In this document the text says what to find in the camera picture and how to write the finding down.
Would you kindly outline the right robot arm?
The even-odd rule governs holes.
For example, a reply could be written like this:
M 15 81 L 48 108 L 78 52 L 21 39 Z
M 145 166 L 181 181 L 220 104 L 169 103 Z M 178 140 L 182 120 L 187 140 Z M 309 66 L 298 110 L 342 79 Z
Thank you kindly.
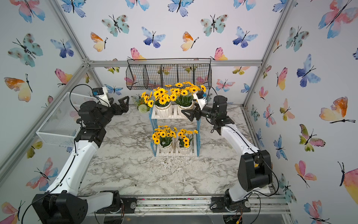
M 248 198 L 258 189 L 266 187 L 273 181 L 271 157 L 268 151 L 260 150 L 239 132 L 234 121 L 227 115 L 227 98 L 217 95 L 213 106 L 206 105 L 206 95 L 203 91 L 194 94 L 196 100 L 194 109 L 183 110 L 190 121 L 206 118 L 214 131 L 226 139 L 240 156 L 238 182 L 225 191 L 223 197 L 213 198 L 210 209 L 212 212 L 242 212 L 250 211 L 247 206 Z

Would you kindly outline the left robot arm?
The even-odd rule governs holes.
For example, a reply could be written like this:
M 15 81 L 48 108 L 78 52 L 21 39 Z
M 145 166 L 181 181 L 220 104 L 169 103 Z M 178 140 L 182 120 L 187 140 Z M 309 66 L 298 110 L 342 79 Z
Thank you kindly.
M 118 191 L 107 190 L 90 197 L 79 197 L 78 191 L 89 164 L 106 135 L 105 127 L 114 116 L 129 110 L 129 97 L 93 100 L 80 105 L 77 122 L 81 128 L 74 139 L 74 148 L 58 178 L 44 194 L 33 198 L 34 208 L 43 224 L 81 224 L 95 212 L 124 212 L 124 202 Z

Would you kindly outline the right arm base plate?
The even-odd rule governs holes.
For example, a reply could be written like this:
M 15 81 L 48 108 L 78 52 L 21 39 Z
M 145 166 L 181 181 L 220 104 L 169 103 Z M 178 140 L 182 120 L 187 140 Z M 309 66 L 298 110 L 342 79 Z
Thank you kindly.
M 247 199 L 233 202 L 227 196 L 211 197 L 210 210 L 213 213 L 251 212 L 251 205 Z

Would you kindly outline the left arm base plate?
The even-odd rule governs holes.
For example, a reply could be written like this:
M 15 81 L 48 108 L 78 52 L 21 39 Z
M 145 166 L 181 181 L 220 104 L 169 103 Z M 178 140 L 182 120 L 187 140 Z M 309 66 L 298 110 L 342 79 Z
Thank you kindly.
M 98 214 L 134 214 L 137 207 L 137 199 L 134 197 L 124 197 L 120 199 L 114 199 L 112 205 L 106 208 L 102 208 L 96 213 Z

